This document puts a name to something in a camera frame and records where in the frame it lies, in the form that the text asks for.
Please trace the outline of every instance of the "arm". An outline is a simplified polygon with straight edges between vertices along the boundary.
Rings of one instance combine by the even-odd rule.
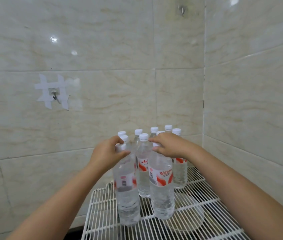
[[[115,153],[114,136],[98,144],[89,164],[72,178],[47,202],[33,212],[7,240],[58,240],[63,239],[87,194],[101,176],[130,152]]]
[[[161,133],[150,139],[167,157],[182,157],[197,167],[243,229],[255,240],[283,240],[283,206],[202,147]]]

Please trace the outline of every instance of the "metal shelf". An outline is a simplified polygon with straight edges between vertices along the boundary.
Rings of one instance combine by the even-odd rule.
[[[187,198],[181,198],[181,195],[188,195],[198,203],[194,205]],[[173,217],[162,221],[155,217],[151,200],[140,198],[141,220],[135,226],[121,226],[113,183],[109,183],[105,188],[96,189],[92,193],[82,240],[250,239],[195,167],[188,167],[187,186],[183,189],[175,189],[176,201],[178,204],[175,204]],[[194,215],[196,207],[203,209],[202,224]]]

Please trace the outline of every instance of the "water bottle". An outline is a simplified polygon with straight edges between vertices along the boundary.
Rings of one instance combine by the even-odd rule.
[[[118,135],[119,137],[125,136],[125,135],[126,135],[126,131],[120,131],[120,132],[117,133],[117,135]]]
[[[117,144],[116,152],[127,149],[127,145]],[[128,155],[113,168],[117,211],[121,225],[132,226],[140,220],[140,201],[135,176],[135,161]]]
[[[175,128],[173,134],[181,135],[182,130]],[[187,184],[187,160],[183,158],[172,158],[173,182],[176,189],[182,189]]]
[[[132,158],[135,158],[136,160],[136,169],[138,169],[138,159],[136,156],[136,150],[139,145],[139,135],[143,132],[143,129],[135,129],[135,138],[131,143],[131,151],[130,155]]]
[[[150,128],[150,137],[149,138],[153,138],[156,136],[156,133],[158,131],[158,127],[154,126]]]
[[[173,132],[173,126],[171,124],[165,125],[165,132],[172,133]]]
[[[152,152],[153,145],[148,141],[148,134],[139,135],[139,145],[137,147],[136,156],[138,159],[138,193],[143,198],[151,196],[149,190],[149,174],[148,174],[148,159]]]
[[[152,151],[149,159],[150,200],[154,214],[161,220],[169,219],[175,208],[173,162],[169,157]]]

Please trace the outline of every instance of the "tiled wall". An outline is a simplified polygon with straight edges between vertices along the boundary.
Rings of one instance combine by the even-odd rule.
[[[205,0],[0,0],[0,239],[120,130],[172,124],[201,144],[204,8]],[[37,101],[39,74],[64,77],[69,111]]]
[[[203,146],[283,204],[283,0],[206,0]]]

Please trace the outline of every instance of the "red and white label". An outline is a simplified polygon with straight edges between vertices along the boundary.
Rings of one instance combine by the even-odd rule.
[[[139,168],[139,171],[147,172],[148,171],[148,158],[139,158],[138,168]]]
[[[173,181],[173,170],[159,171],[149,167],[149,180],[158,187],[163,187]]]
[[[175,164],[182,164],[182,163],[186,163],[187,160],[183,158],[172,158],[172,162]]]
[[[125,192],[137,188],[135,173],[118,176],[114,179],[114,187],[119,192]]]

